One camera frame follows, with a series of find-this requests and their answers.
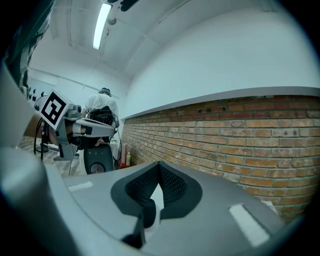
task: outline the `wooden floor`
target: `wooden floor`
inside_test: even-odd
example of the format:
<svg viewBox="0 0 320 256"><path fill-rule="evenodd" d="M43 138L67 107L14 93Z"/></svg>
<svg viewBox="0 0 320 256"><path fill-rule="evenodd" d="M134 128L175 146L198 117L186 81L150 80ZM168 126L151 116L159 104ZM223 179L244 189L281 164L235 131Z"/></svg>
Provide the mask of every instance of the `wooden floor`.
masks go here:
<svg viewBox="0 0 320 256"><path fill-rule="evenodd" d="M34 138L24 136L20 142L19 147L33 154ZM57 156L57 154L58 152L49 150L47 153L43 154L43 162L45 164L55 165L63 178L68 177L69 173L70 176L81 175L79 157L75 156L72 161L54 161L54 158ZM37 152L36 156L40 158L40 153Z"/></svg>

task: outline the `fluorescent tube light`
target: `fluorescent tube light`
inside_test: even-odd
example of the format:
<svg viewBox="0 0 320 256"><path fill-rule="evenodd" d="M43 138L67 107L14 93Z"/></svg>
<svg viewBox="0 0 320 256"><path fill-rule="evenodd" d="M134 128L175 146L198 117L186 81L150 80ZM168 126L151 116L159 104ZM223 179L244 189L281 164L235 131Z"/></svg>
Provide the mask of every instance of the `fluorescent tube light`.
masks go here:
<svg viewBox="0 0 320 256"><path fill-rule="evenodd" d="M103 3L99 12L98 20L96 21L93 48L99 50L101 44L102 34L104 32L105 24L108 18L108 14L111 10L111 5Z"/></svg>

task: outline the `bottle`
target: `bottle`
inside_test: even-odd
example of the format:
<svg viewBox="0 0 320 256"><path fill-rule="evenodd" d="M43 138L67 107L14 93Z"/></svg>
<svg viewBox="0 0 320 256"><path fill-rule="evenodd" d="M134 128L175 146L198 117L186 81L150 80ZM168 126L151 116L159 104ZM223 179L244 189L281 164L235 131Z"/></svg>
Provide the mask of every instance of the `bottle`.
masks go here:
<svg viewBox="0 0 320 256"><path fill-rule="evenodd" d="M126 155L126 161L125 161L126 166L130 166L130 160L131 160L131 154L130 152L128 152L128 154Z"/></svg>

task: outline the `white shirt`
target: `white shirt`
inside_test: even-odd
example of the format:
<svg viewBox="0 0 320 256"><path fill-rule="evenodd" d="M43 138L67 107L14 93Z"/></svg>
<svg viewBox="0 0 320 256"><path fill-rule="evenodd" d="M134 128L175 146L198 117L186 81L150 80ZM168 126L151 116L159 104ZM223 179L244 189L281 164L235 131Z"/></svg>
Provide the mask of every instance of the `white shirt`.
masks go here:
<svg viewBox="0 0 320 256"><path fill-rule="evenodd" d="M85 110L101 109L108 106L112 113L118 116L118 106L115 100L106 94L91 95L85 103Z"/></svg>

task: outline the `ceiling light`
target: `ceiling light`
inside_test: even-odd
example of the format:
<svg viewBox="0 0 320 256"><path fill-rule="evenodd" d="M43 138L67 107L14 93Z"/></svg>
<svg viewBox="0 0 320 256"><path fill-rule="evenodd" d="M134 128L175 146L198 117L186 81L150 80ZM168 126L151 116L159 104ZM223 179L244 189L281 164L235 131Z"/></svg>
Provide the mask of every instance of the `ceiling light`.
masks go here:
<svg viewBox="0 0 320 256"><path fill-rule="evenodd" d="M108 14L111 10L111 5L103 3L99 12L98 20L96 21L93 48L99 50L101 44L102 34L104 32L105 24L108 18Z"/></svg>

